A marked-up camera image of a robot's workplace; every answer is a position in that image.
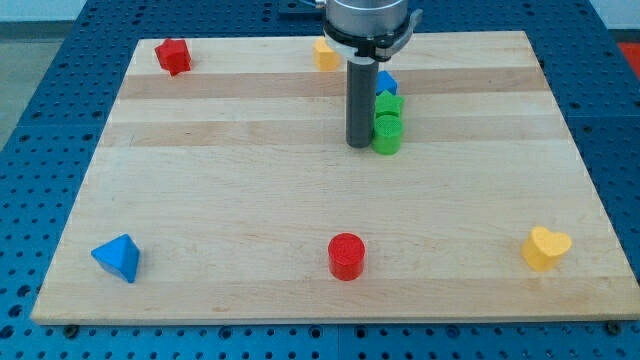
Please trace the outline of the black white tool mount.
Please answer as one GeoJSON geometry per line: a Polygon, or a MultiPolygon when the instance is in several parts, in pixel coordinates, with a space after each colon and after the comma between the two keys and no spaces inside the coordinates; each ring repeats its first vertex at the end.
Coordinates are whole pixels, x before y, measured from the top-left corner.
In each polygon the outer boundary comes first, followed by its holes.
{"type": "Polygon", "coordinates": [[[349,62],[387,62],[410,41],[423,10],[406,8],[327,8],[327,44],[349,62]]]}

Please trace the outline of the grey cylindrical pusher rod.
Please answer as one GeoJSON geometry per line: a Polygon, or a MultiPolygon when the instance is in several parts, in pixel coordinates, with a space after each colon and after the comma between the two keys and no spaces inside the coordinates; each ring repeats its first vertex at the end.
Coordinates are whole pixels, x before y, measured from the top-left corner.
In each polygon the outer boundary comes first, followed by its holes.
{"type": "Polygon", "coordinates": [[[347,63],[346,142],[353,148],[368,147],[374,133],[378,63],[347,63]]]}

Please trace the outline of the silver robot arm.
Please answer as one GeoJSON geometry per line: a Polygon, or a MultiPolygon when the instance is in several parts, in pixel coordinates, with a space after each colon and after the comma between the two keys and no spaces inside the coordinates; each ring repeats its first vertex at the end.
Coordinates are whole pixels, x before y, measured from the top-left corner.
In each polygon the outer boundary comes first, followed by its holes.
{"type": "Polygon", "coordinates": [[[346,143],[371,144],[379,65],[411,39],[424,15],[407,0],[326,0],[323,32],[327,45],[347,65],[346,143]]]}

